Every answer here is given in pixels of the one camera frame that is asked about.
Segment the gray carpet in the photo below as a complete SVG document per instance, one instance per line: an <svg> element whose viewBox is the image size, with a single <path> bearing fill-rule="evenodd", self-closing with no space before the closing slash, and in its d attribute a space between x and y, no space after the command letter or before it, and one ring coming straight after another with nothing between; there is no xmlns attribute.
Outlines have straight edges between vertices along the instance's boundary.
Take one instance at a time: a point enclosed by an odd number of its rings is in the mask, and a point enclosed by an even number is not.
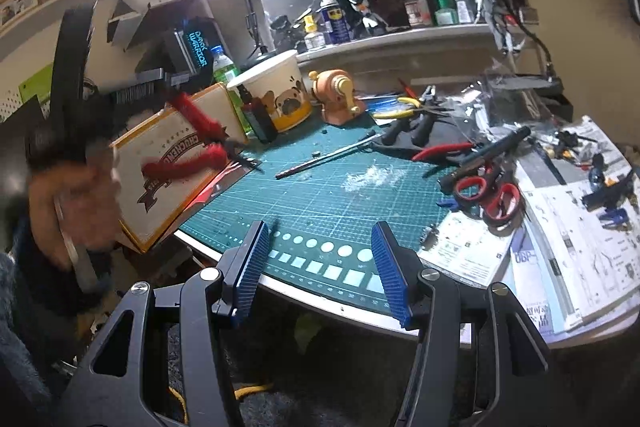
<svg viewBox="0 0 640 427"><path fill-rule="evenodd" d="M259 291L250 318L223 337L235 388L273 383L240 403L247 427L388 427L401 404L416 344L318 315L322 330L300 354L294 325L305 310ZM182 391L177 328L170 332L170 383ZM591 427L622 425L640 396L640 327L555 352ZM470 413L475 360L460 351L452 425Z"/></svg>

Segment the red scissors handle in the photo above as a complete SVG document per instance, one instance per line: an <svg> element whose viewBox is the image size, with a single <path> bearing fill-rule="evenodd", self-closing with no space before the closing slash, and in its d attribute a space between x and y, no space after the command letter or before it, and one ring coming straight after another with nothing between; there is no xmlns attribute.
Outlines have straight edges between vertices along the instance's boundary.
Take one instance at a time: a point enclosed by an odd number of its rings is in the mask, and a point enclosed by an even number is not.
<svg viewBox="0 0 640 427"><path fill-rule="evenodd" d="M510 223L522 205L522 194L512 183L504 183L498 188L496 197L483 205L482 220L490 227L501 227Z"/></svg>
<svg viewBox="0 0 640 427"><path fill-rule="evenodd" d="M456 183L453 190L453 197L462 208L470 208L476 204L481 204L485 201L493 192L495 181L500 175L500 168L493 165L491 170L484 176L468 176L462 178ZM468 188L476 188L476 190L470 194L463 194L463 190Z"/></svg>

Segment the yellow cable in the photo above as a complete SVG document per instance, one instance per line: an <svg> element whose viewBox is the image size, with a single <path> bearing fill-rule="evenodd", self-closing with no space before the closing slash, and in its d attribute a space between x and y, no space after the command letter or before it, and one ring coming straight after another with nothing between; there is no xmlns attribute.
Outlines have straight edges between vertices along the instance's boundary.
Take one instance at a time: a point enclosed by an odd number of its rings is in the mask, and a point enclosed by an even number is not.
<svg viewBox="0 0 640 427"><path fill-rule="evenodd" d="M184 401L184 398L173 387L170 387L169 391L171 391L171 394L173 394L178 399L178 401L180 402L180 405L182 406L182 412L184 413L184 416L182 417L182 423L184 423L185 425L188 425L189 417L187 416L187 404Z"/></svg>
<svg viewBox="0 0 640 427"><path fill-rule="evenodd" d="M262 391L268 391L273 387L272 383L266 383L265 385L249 385L247 387L241 387L240 389L236 389L234 394L236 395L236 400L242 400L245 396L249 396L250 394L261 393ZM171 394L173 394L180 405L182 406L182 411L184 416L182 417L182 423L185 425L189 424L189 417L187 416L187 404L184 401L184 398L180 393L178 393L173 387L169 388Z"/></svg>
<svg viewBox="0 0 640 427"><path fill-rule="evenodd" d="M245 396L249 396L250 394L261 393L262 391L268 391L273 387L272 383L266 383L265 385L250 385L248 387L241 387L240 389L236 389L234 394L236 395L236 400L242 400Z"/></svg>

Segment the spray can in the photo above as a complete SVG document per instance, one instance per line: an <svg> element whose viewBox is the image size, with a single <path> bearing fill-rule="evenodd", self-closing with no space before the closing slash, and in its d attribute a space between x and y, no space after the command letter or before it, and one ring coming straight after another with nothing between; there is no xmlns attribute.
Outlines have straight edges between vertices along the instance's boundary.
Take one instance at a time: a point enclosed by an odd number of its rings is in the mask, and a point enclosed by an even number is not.
<svg viewBox="0 0 640 427"><path fill-rule="evenodd" d="M331 44L343 44L350 42L349 29L347 21L344 19L344 13L340 9L340 5L333 0L322 0L320 3L320 12L324 20L324 27L329 34Z"/></svg>

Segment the green cutting mat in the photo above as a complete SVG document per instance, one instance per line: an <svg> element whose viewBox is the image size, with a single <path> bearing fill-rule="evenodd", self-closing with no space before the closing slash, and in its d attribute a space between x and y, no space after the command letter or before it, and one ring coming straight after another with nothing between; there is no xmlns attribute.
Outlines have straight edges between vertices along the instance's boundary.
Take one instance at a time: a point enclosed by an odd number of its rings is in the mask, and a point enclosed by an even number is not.
<svg viewBox="0 0 640 427"><path fill-rule="evenodd" d="M261 219L271 230L264 273L335 301L389 314L370 251L371 228L386 221L400 245L417 250L424 227L441 222L447 212L436 206L442 197L438 175L424 179L429 165L369 150L274 179L314 151L334 151L366 132L366 127L325 126L312 115L258 154L264 174L246 175L180 229L223 252L241 243L251 222Z"/></svg>

